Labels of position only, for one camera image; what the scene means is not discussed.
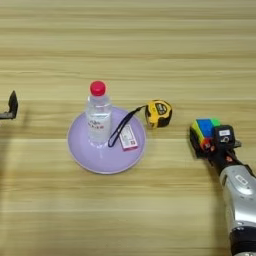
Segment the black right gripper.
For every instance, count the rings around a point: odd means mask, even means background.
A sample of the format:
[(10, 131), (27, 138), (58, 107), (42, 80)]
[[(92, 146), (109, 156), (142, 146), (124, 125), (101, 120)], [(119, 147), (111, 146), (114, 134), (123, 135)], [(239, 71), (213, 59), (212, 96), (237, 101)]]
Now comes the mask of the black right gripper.
[[(199, 128), (190, 128), (190, 142), (197, 158), (204, 158), (215, 168), (218, 174), (229, 166), (242, 165), (235, 155), (234, 150), (227, 150), (223, 147), (210, 147), (210, 137), (206, 136)], [(235, 140), (234, 148), (241, 147), (242, 143)]]

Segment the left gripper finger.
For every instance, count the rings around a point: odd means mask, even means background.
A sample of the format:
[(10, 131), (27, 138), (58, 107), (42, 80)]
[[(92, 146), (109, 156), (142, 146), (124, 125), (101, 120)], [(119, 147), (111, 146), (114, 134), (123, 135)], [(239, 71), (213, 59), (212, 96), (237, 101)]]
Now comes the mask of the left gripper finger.
[(18, 100), (15, 91), (13, 91), (9, 97), (8, 106), (9, 110), (7, 112), (0, 113), (0, 120), (10, 120), (16, 118), (18, 112)]

